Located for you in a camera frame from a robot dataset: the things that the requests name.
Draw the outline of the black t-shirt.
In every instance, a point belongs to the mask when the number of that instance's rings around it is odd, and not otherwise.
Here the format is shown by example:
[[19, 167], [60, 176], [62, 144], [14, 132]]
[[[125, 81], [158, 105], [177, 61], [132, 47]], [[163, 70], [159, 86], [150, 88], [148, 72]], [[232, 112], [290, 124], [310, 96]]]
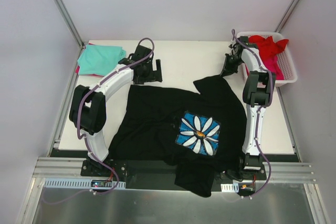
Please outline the black t-shirt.
[[177, 186], [206, 198], [215, 173], [238, 168], [247, 118], [224, 78], [206, 77], [194, 86], [196, 92], [132, 85], [109, 155], [164, 161], [176, 167]]

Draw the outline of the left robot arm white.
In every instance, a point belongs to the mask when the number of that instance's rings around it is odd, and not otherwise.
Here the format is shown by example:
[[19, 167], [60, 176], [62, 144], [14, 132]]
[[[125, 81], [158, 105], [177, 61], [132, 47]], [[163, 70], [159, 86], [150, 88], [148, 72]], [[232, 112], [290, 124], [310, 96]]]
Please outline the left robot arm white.
[[153, 70], [153, 58], [154, 45], [148, 48], [138, 44], [134, 53], [122, 58], [101, 80], [74, 89], [69, 120], [77, 129], [78, 139], [84, 139], [88, 156], [95, 161], [92, 169], [99, 176], [106, 176], [111, 170], [111, 164], [106, 160], [109, 151], [103, 133], [107, 120], [106, 103], [128, 83], [162, 82], [161, 62], [157, 59], [156, 70]]

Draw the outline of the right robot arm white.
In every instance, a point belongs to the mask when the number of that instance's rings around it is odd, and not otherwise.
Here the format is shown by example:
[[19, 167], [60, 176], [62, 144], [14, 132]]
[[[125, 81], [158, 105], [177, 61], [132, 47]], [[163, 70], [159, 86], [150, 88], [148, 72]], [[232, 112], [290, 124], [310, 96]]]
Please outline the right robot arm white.
[[238, 72], [244, 64], [249, 75], [243, 88], [243, 102], [247, 109], [247, 126], [242, 147], [243, 162], [236, 166], [236, 173], [242, 179], [250, 178], [263, 165], [261, 140], [266, 109], [272, 103], [276, 75], [263, 64], [256, 46], [233, 42], [226, 54], [222, 77]]

